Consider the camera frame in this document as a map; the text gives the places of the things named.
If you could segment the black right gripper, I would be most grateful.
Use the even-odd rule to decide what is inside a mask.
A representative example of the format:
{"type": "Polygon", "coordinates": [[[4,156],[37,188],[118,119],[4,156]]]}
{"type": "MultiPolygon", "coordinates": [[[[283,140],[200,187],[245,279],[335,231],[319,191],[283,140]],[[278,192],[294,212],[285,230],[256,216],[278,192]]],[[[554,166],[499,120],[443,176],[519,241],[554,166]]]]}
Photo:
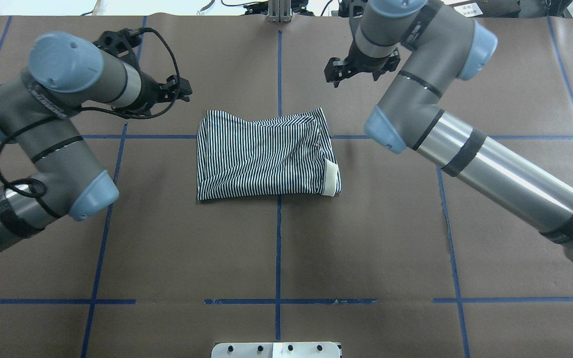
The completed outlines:
{"type": "Polygon", "coordinates": [[[359,73],[371,73],[373,75],[383,75],[387,72],[394,72],[400,63],[400,54],[395,47],[391,54],[382,58],[373,58],[364,54],[355,42],[352,43],[347,61],[337,57],[328,59],[324,68],[325,81],[332,83],[334,88],[338,88],[342,80],[350,79],[359,73]]]}

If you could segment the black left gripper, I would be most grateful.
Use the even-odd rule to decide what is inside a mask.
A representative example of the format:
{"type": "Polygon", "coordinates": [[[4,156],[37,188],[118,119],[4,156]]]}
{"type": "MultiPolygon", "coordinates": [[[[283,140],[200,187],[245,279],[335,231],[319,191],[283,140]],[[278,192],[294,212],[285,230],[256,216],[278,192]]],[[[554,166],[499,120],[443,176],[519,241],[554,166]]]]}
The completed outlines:
{"type": "Polygon", "coordinates": [[[165,84],[154,80],[150,75],[140,75],[141,89],[137,96],[137,112],[149,111],[158,102],[171,103],[175,100],[190,101],[190,82],[178,75],[171,75],[165,84]]]}

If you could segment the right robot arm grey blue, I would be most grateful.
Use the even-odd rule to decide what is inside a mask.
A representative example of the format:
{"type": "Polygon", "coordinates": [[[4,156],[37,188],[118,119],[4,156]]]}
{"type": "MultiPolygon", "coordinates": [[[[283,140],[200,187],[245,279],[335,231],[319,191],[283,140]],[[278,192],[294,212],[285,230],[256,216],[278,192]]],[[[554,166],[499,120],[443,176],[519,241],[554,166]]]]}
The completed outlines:
{"type": "Polygon", "coordinates": [[[357,0],[348,56],[332,58],[328,83],[396,72],[364,131],[392,152],[410,148],[563,247],[573,262],[573,187],[439,107],[455,79],[491,59],[496,35],[440,0],[357,0]]]}

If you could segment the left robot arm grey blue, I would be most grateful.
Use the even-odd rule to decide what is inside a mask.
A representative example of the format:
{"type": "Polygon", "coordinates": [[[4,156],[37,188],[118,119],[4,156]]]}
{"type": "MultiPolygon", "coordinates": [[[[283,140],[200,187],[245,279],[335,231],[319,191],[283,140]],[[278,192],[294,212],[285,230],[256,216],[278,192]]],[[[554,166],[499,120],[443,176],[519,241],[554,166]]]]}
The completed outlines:
{"type": "Polygon", "coordinates": [[[54,31],[36,39],[29,64],[0,84],[0,253],[59,218],[82,221],[113,204],[118,188],[72,123],[98,111],[127,120],[189,101],[175,72],[158,82],[134,52],[150,27],[107,30],[96,41],[54,31]]]}

